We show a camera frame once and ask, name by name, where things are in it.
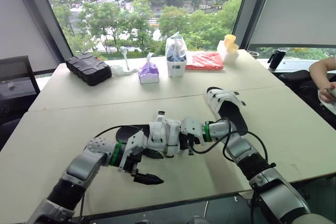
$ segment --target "black cable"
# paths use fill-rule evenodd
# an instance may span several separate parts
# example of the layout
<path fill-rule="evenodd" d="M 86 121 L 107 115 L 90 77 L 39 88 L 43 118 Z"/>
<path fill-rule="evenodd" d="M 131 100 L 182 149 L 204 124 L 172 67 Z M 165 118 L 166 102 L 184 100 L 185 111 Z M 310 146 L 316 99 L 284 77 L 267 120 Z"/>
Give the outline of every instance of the black cable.
<path fill-rule="evenodd" d="M 206 149 L 205 151 L 197 151 L 197 150 L 194 149 L 193 146 L 190 146 L 190 148 L 191 148 L 191 150 L 192 150 L 193 152 L 195 152 L 195 153 L 197 153 L 197 154 L 204 154 L 204 153 L 207 153 L 207 152 L 211 151 L 211 150 L 212 150 L 212 149 L 213 149 L 213 148 L 214 148 L 220 141 L 222 141 L 224 138 L 226 138 L 226 137 L 228 137 L 228 136 L 230 136 L 230 135 L 233 135 L 233 134 L 235 134 L 235 133 L 245 133 L 245 134 L 250 134 L 250 135 L 254 136 L 254 137 L 260 142 L 261 146 L 263 147 L 263 150 L 264 150 L 264 153 L 265 153 L 265 160 L 266 160 L 266 162 L 268 162 L 268 153 L 267 153 L 267 150 L 266 150 L 266 147 L 265 147 L 263 141 L 260 139 L 259 136 L 257 136 L 256 134 L 254 134 L 254 133 L 252 133 L 252 132 L 250 132 L 250 131 L 231 131 L 230 133 L 225 134 L 223 137 L 221 137 L 219 140 L 217 140 L 212 146 L 210 146 L 210 147 L 209 147 L 208 149 Z"/>
<path fill-rule="evenodd" d="M 229 118 L 220 118 L 218 119 L 215 123 L 221 121 L 221 120 L 226 120 L 226 122 L 228 123 L 229 125 L 229 131 L 228 133 L 231 132 L 231 124 L 230 124 L 230 120 Z M 190 146 L 190 149 L 194 152 L 194 153 L 197 153 L 197 154 L 204 154 L 204 153 L 207 153 L 209 151 L 211 151 L 217 144 L 219 144 L 224 138 L 228 137 L 228 139 L 226 141 L 228 141 L 230 139 L 230 134 L 226 134 L 224 135 L 223 137 L 221 137 L 220 139 L 218 139 L 212 146 L 210 146 L 208 149 L 206 149 L 205 151 L 197 151 L 195 150 L 195 148 L 193 146 Z"/>
<path fill-rule="evenodd" d="M 118 125 L 118 126 L 114 126 L 114 127 L 111 127 L 111 128 L 109 128 L 109 129 L 107 129 L 107 130 L 104 130 L 104 131 L 102 131 L 102 132 L 100 132 L 97 136 L 95 136 L 95 137 L 98 137 L 98 136 L 100 136 L 100 135 L 102 135 L 102 134 L 104 134 L 104 133 L 106 133 L 106 132 L 108 132 L 108 131 L 111 131 L 111 130 L 114 130 L 114 129 L 117 129 L 117 128 L 121 128 L 121 127 L 132 127 L 132 128 L 136 128 L 137 130 L 139 130 L 139 131 L 141 131 L 142 129 L 140 129 L 139 127 L 136 127 L 136 126 L 133 126 L 133 125 Z"/>
<path fill-rule="evenodd" d="M 254 136 L 259 141 L 259 143 L 261 144 L 261 146 L 263 147 L 264 154 L 265 154 L 265 160 L 268 163 L 268 153 L 267 153 L 267 150 L 266 150 L 266 146 L 264 145 L 263 141 L 260 139 L 259 136 L 257 136 L 256 134 L 254 134 L 251 131 L 232 131 L 231 132 L 231 134 L 234 134 L 234 133 L 243 133 L 243 134 L 247 133 L 247 134 L 250 134 L 250 135 Z"/>
<path fill-rule="evenodd" d="M 250 208 L 250 224 L 254 224 L 254 206 L 256 201 L 256 192 L 253 192 L 252 199 L 251 199 L 251 208 Z"/>

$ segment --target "red package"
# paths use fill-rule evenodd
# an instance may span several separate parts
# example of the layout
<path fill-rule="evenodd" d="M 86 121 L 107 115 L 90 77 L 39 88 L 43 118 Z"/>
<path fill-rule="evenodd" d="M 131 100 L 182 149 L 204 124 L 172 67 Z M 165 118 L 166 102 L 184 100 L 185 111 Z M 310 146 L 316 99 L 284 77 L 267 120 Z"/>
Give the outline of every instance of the red package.
<path fill-rule="evenodd" d="M 217 52 L 189 51 L 186 69 L 190 70 L 222 70 L 222 59 Z"/>

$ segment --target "white table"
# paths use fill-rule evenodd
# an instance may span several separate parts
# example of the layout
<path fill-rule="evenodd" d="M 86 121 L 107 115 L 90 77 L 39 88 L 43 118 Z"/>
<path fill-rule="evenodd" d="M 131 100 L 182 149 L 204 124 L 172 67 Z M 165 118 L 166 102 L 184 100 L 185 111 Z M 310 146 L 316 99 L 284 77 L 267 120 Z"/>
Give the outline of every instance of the white table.
<path fill-rule="evenodd" d="M 287 87 L 239 93 L 247 104 L 241 112 L 249 130 L 261 137 L 269 162 L 275 162 L 285 178 L 294 182 L 335 172 L 336 131 Z M 88 138 L 113 125 L 151 122 L 158 110 L 166 111 L 170 119 L 215 119 L 204 95 L 26 113 L 0 153 L 0 223 L 26 221 Z M 114 133 L 106 133 L 105 137 L 113 140 Z M 262 153 L 253 137 L 247 139 Z M 158 175 L 165 180 L 161 185 L 137 184 L 115 167 L 103 167 L 88 189 L 84 214 L 250 189 L 237 166 L 223 158 L 221 148 L 219 144 L 205 155 L 144 158 L 140 172 Z"/>
<path fill-rule="evenodd" d="M 139 68 L 145 62 L 145 58 L 130 59 L 129 65 L 130 68 Z M 134 73 L 125 77 L 112 77 L 94 87 L 88 86 L 71 73 L 65 64 L 60 64 L 29 110 L 55 110 L 200 95 L 211 86 L 246 90 L 283 85 L 245 50 L 239 50 L 236 64 L 224 66 L 225 70 L 187 70 L 180 78 L 168 77 L 165 57 L 154 57 L 152 62 L 159 69 L 159 83 L 140 85 L 138 74 Z M 123 65 L 124 61 L 107 63 Z"/>

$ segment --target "black thermos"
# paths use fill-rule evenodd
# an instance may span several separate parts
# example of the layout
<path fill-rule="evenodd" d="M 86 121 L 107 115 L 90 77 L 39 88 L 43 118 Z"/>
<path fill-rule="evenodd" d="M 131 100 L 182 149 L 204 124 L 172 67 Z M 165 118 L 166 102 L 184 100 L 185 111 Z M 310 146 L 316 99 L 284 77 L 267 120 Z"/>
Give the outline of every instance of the black thermos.
<path fill-rule="evenodd" d="M 271 62 L 271 64 L 268 68 L 270 70 L 276 70 L 286 53 L 287 51 L 283 48 L 278 48 L 269 58 L 267 63 Z"/>

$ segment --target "gray wall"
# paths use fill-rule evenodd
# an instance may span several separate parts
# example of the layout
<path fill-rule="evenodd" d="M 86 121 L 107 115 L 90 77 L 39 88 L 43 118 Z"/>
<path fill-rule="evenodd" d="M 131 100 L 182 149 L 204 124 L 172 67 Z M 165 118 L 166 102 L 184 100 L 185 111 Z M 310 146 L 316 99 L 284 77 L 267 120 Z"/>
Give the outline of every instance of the gray wall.
<path fill-rule="evenodd" d="M 336 44 L 336 0 L 267 0 L 251 44 Z"/>
<path fill-rule="evenodd" d="M 0 0 L 0 59 L 28 55 L 33 71 L 56 67 L 22 0 Z"/>

